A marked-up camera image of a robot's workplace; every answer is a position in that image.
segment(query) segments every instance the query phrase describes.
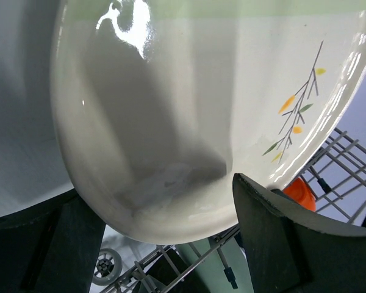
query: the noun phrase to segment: white ceramic plate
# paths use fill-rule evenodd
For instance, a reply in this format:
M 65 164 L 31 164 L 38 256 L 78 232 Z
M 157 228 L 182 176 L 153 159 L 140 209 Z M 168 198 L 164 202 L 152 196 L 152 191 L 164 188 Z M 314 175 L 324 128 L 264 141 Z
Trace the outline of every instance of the white ceramic plate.
M 177 244 L 237 223 L 234 173 L 285 187 L 365 70 L 366 0 L 66 0 L 53 115 L 84 200 Z

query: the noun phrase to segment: orange leaf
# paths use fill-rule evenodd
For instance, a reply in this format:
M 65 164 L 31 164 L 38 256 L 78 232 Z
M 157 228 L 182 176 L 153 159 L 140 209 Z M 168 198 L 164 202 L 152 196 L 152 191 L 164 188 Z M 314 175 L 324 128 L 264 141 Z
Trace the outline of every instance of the orange leaf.
M 285 111 L 293 103 L 294 99 L 295 99 L 295 95 L 292 95 L 289 99 L 287 99 L 287 101 L 283 104 L 283 106 L 279 110 L 278 114 Z
M 279 154 L 277 154 L 276 156 L 275 156 L 275 158 L 271 161 L 271 163 L 272 162 L 275 162 L 276 160 L 278 160 L 279 159 L 279 157 L 281 157 L 282 156 L 282 152 L 280 152 Z
M 293 133 L 295 133 L 295 134 L 299 134 L 299 133 L 301 133 L 303 131 L 303 128 L 302 127 L 300 127 L 300 126 L 294 126 L 293 127 Z
M 316 69 L 316 75 L 322 75 L 325 73 L 325 69 L 324 68 L 317 68 Z

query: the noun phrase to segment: rack wheel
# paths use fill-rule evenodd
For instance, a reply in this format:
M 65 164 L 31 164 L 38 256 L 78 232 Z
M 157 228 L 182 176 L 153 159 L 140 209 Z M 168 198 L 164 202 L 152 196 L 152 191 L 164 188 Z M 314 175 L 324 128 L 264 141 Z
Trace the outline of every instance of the rack wheel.
M 111 248 L 100 249 L 92 283 L 98 286 L 107 286 L 116 281 L 121 272 L 122 259 L 119 253 Z

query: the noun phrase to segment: orange cup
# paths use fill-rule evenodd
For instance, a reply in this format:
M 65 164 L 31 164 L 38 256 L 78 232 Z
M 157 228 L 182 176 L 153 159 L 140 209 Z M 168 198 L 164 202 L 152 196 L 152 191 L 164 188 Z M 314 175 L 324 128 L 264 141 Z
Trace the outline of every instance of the orange cup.
M 315 197 L 309 186 L 301 178 L 294 180 L 283 192 L 304 208 L 312 212 L 316 211 Z

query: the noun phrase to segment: gray wire rack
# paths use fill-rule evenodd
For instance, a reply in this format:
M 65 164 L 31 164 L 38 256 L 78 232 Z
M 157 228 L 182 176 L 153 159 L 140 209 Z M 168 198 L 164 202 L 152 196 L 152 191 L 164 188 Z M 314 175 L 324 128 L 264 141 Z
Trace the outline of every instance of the gray wire rack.
M 356 219 L 366 210 L 366 149 L 359 145 L 358 140 L 349 137 L 346 131 L 335 128 L 297 177 L 308 183 L 316 200 L 317 213 L 355 224 Z M 189 244 L 198 259 L 184 272 L 179 272 L 166 254 L 174 246 L 158 245 L 152 253 L 135 262 L 131 269 L 101 293 L 129 293 L 138 282 L 142 283 L 147 292 L 167 293 L 215 251 L 227 268 L 221 248 L 238 232 L 238 226 L 234 226 L 212 237 L 210 249 L 204 254 L 200 254 L 193 243 Z M 167 259 L 176 273 L 175 280 L 163 288 L 157 285 L 157 280 L 144 272 L 147 266 L 161 256 Z
M 346 131 L 335 128 L 299 176 L 313 191 L 317 213 L 355 224 L 366 210 L 366 149 Z

